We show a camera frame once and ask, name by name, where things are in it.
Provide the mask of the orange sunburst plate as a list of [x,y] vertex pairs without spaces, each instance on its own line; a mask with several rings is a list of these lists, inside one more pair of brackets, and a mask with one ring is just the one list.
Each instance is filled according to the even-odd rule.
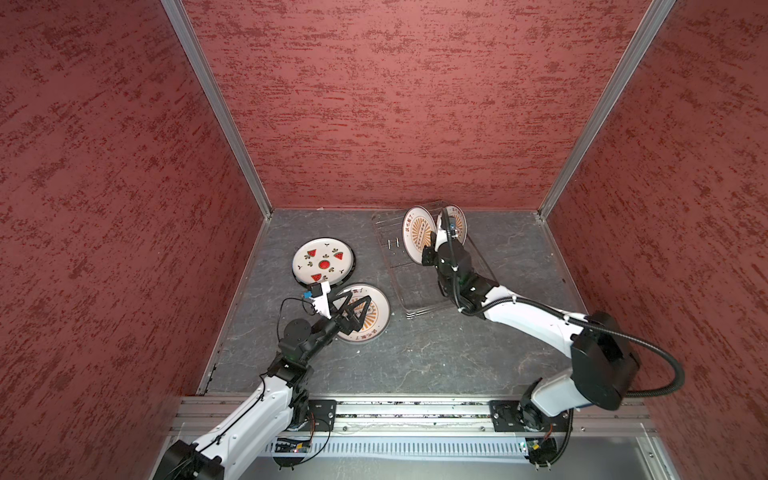
[[415,206],[406,212],[402,224],[403,245],[413,262],[422,264],[423,251],[432,247],[435,232],[436,223],[424,207]]
[[337,334],[337,337],[350,343],[365,343],[382,334],[389,323],[391,314],[389,301],[383,291],[365,283],[349,285],[339,292],[343,291],[352,292],[351,300],[369,295],[372,302],[363,328],[359,332],[352,332],[349,335]]
[[464,212],[462,209],[455,205],[449,205],[446,207],[450,220],[452,232],[456,239],[464,245],[468,234],[468,225]]

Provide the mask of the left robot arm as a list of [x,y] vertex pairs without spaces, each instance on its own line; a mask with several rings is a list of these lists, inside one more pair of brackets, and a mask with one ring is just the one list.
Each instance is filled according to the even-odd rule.
[[173,443],[155,479],[238,479],[280,433],[310,420],[306,383],[313,372],[311,359],[338,334],[360,331],[372,299],[354,299],[350,291],[326,293],[317,284],[308,301],[321,318],[313,324],[303,318],[289,322],[254,393],[208,433],[191,443]]

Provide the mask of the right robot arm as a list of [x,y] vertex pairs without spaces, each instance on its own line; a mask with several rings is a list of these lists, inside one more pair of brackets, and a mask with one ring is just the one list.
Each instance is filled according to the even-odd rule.
[[438,273],[442,293],[458,311],[519,330],[571,361],[562,372],[535,381],[518,404],[518,422],[531,431],[584,406],[615,411],[629,396],[640,362],[630,340],[604,313],[584,315],[518,295],[476,273],[458,240],[440,234],[422,249],[421,263]]

